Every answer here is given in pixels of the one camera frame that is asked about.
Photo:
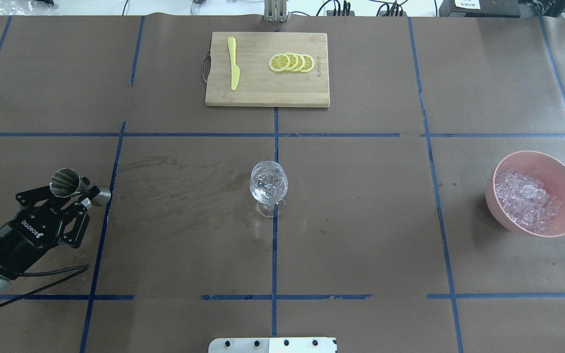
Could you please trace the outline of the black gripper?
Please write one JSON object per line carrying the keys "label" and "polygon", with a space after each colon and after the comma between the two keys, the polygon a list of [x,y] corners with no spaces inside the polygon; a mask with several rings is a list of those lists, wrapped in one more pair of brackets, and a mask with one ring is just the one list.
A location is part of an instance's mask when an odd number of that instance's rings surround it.
{"label": "black gripper", "polygon": [[[21,211],[0,228],[0,275],[25,273],[49,250],[60,244],[80,248],[90,223],[89,199],[79,199],[59,209],[50,187],[39,187],[16,195]],[[71,230],[65,228],[73,223]]]}

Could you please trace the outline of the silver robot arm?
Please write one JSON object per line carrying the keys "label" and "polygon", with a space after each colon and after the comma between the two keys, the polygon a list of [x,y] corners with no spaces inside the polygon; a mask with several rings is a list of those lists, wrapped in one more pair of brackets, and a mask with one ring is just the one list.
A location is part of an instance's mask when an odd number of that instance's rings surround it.
{"label": "silver robot arm", "polygon": [[79,248],[99,187],[58,197],[49,186],[20,192],[20,211],[0,227],[0,293],[19,277],[38,277],[29,268],[59,244]]}

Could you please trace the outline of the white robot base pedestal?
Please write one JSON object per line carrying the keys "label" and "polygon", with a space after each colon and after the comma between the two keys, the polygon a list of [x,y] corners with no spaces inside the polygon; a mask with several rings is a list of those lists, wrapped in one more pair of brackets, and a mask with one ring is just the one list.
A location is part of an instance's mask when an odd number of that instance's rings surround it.
{"label": "white robot base pedestal", "polygon": [[209,353],[336,353],[331,337],[248,337],[218,338],[211,341]]}

